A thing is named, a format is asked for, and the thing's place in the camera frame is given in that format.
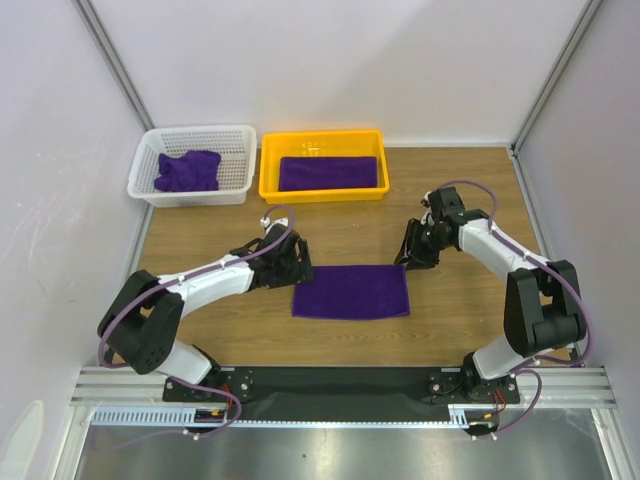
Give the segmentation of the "purple towel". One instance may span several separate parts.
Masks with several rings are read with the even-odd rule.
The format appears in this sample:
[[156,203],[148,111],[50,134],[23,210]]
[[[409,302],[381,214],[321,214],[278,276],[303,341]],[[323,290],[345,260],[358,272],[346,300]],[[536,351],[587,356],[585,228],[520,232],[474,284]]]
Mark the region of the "purple towel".
[[295,286],[292,315],[322,320],[371,321],[411,313],[405,268],[400,265],[317,266],[313,279]]
[[217,152],[187,151],[180,157],[160,154],[156,190],[171,193],[217,191],[222,157]]
[[280,162],[281,192],[375,188],[377,158],[283,157]]

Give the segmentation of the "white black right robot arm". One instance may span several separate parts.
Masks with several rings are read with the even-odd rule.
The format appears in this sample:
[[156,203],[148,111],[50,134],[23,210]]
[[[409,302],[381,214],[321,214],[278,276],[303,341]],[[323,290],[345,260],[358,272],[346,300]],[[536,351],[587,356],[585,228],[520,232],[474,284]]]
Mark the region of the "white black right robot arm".
[[587,315],[570,262],[527,250],[503,232],[494,212],[467,208],[452,182],[427,192],[421,203],[425,212],[409,220],[396,264],[432,269],[442,251],[454,248],[505,285],[502,335],[467,354],[456,379],[430,379],[432,397],[484,403],[506,388],[510,375],[587,336]]

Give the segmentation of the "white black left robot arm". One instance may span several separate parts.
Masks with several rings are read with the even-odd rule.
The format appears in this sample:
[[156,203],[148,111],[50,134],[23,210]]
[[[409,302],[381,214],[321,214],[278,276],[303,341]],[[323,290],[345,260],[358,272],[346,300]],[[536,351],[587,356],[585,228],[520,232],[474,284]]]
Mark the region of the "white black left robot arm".
[[226,297],[312,279],[307,241],[278,223],[267,227],[263,238],[196,269],[163,276],[139,270],[99,323],[100,364],[113,368],[117,355],[139,375],[158,372],[184,384],[195,398],[211,399],[222,385],[220,366],[202,349],[177,339],[181,321]]

